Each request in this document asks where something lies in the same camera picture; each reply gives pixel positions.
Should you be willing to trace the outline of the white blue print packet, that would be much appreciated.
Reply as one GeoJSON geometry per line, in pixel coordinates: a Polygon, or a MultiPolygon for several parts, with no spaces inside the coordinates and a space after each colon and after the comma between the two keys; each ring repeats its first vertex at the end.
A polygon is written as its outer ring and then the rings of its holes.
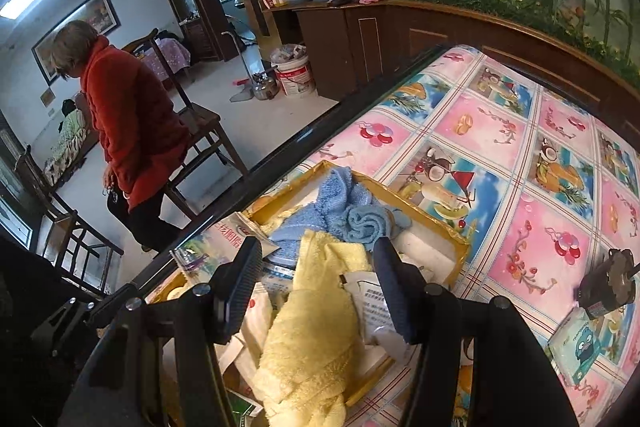
{"type": "Polygon", "coordinates": [[[403,343],[395,331],[378,276],[371,271],[357,271],[343,274],[341,280],[355,305],[363,342],[386,350],[403,343]]]}

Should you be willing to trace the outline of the small blue towel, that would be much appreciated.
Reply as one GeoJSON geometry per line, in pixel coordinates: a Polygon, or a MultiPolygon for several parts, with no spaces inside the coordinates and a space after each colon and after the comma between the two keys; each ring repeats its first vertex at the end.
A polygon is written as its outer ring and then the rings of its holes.
{"type": "Polygon", "coordinates": [[[400,209],[384,205],[352,206],[347,210],[343,239],[360,243],[368,251],[381,237],[393,239],[407,230],[412,220],[400,209]]]}

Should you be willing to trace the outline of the long yellow towel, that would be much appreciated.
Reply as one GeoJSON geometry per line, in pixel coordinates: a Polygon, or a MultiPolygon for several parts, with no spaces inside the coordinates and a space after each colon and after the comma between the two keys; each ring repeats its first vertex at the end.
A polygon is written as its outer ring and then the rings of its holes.
{"type": "Polygon", "coordinates": [[[358,315],[341,276],[369,271],[366,248],[307,230],[288,300],[269,329],[255,384],[270,426],[341,426],[358,315]]]}

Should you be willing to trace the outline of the large blue towel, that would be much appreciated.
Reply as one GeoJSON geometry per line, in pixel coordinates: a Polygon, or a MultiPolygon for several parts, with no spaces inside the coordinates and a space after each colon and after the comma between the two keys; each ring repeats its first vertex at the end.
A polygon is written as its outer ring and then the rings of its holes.
{"type": "Polygon", "coordinates": [[[326,232],[341,242],[352,231],[348,213],[357,207],[376,204],[373,194],[356,182],[349,167],[334,167],[319,186],[314,202],[296,210],[269,235],[278,249],[267,259],[275,265],[293,269],[297,263],[300,242],[307,231],[326,232]]]}

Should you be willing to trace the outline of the teal cartoon tissue pack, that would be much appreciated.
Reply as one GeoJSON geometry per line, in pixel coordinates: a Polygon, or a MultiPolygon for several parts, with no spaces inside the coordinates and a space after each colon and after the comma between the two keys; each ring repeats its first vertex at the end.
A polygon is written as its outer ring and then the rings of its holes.
{"type": "Polygon", "coordinates": [[[599,357],[616,357],[611,319],[611,314],[590,319],[585,309],[574,307],[555,329],[547,351],[565,387],[580,384],[599,357]]]}

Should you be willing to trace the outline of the green white snack packet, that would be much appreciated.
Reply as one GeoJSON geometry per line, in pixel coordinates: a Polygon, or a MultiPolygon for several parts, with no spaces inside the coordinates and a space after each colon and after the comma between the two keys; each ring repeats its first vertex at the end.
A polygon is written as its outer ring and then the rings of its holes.
{"type": "Polygon", "coordinates": [[[264,257],[279,249],[258,225],[234,212],[182,242],[171,256],[190,284],[207,283],[217,268],[233,261],[248,236],[258,239],[264,257]]]}

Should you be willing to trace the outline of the yellow cardboard box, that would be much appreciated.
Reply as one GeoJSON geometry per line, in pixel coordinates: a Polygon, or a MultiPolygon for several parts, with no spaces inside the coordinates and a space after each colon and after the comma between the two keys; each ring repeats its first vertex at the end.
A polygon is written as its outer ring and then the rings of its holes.
{"type": "Polygon", "coordinates": [[[471,245],[368,176],[322,161],[176,250],[174,299],[231,261],[243,239],[264,269],[241,329],[216,347],[242,426],[396,426],[419,351],[395,332],[373,269],[389,239],[432,283],[456,280],[471,245]]]}

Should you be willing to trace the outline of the wooden chair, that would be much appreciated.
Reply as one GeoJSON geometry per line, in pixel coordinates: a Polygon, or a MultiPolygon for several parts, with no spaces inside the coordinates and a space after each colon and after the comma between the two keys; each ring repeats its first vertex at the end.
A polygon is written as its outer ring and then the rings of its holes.
{"type": "Polygon", "coordinates": [[[192,208],[179,191],[179,185],[190,176],[190,174],[194,173],[198,167],[201,167],[201,165],[212,156],[216,156],[222,165],[231,166],[243,179],[248,176],[248,169],[239,153],[235,150],[224,128],[221,126],[220,116],[212,110],[193,103],[186,95],[186,91],[183,90],[179,80],[164,57],[162,50],[155,42],[157,34],[158,29],[154,28],[146,36],[131,41],[122,49],[129,54],[133,54],[139,46],[145,46],[146,44],[152,46],[168,79],[184,103],[184,107],[180,110],[178,116],[189,129],[190,141],[188,142],[188,150],[194,150],[195,156],[182,162],[181,168],[165,185],[165,194],[186,217],[194,220],[201,211],[192,208]]]}

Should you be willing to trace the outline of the colourful cartoon tablecloth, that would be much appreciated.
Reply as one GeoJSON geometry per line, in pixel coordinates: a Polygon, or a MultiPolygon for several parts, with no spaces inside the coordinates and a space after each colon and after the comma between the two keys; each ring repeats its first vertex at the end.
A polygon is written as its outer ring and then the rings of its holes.
{"type": "Polygon", "coordinates": [[[540,341],[611,249],[639,248],[639,155],[588,110],[472,46],[426,52],[334,124],[321,161],[385,185],[469,244],[454,292],[510,298],[540,341]]]}

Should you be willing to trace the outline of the person in red jacket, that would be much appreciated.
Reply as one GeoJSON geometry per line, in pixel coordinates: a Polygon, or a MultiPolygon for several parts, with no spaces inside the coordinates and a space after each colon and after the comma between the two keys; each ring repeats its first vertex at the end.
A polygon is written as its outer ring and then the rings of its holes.
{"type": "Polygon", "coordinates": [[[146,251],[161,253],[181,230],[160,217],[165,185],[186,158],[190,132],[154,72],[102,35],[87,53],[59,58],[80,80],[106,168],[107,209],[146,251]]]}

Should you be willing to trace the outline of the large black electric motor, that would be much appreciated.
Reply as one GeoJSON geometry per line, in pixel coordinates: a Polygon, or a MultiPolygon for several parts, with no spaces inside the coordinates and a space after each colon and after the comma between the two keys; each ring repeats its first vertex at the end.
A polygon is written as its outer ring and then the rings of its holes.
{"type": "Polygon", "coordinates": [[[579,283],[576,291],[578,305],[590,320],[633,303],[639,265],[634,263],[630,249],[610,249],[608,257],[593,268],[579,283]]]}

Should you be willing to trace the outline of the metal kettle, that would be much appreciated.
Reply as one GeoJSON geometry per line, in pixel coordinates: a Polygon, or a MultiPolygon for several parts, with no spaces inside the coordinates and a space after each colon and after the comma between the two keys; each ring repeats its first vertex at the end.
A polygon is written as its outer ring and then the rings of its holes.
{"type": "Polygon", "coordinates": [[[259,101],[269,101],[277,96],[280,91],[279,83],[268,72],[256,72],[250,80],[252,92],[259,101]]]}

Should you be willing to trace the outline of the white plastic bucket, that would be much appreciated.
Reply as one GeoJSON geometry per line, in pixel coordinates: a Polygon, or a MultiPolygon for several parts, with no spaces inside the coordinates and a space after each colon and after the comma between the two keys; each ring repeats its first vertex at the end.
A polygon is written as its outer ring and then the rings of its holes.
{"type": "Polygon", "coordinates": [[[306,46],[280,46],[271,52],[270,62],[285,96],[303,98],[314,93],[316,86],[306,46]]]}

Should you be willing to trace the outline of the dark wooden cabinet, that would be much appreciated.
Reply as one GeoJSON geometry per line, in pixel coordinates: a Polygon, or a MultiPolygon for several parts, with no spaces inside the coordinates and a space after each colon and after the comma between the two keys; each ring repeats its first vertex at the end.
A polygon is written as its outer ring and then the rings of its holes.
{"type": "Polygon", "coordinates": [[[320,95],[340,101],[405,69],[429,49],[467,44],[562,94],[631,145],[639,143],[639,91],[560,40],[449,5],[390,0],[278,6],[268,12],[284,43],[303,43],[320,95]]]}

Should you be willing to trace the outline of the framed wall picture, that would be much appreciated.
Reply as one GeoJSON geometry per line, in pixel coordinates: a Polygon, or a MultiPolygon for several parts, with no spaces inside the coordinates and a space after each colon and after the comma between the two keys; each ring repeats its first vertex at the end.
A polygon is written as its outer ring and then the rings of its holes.
{"type": "Polygon", "coordinates": [[[112,0],[85,0],[64,17],[32,47],[32,55],[48,86],[51,86],[65,68],[59,58],[66,58],[68,48],[73,56],[87,53],[97,36],[106,36],[120,27],[120,20],[112,0]]]}

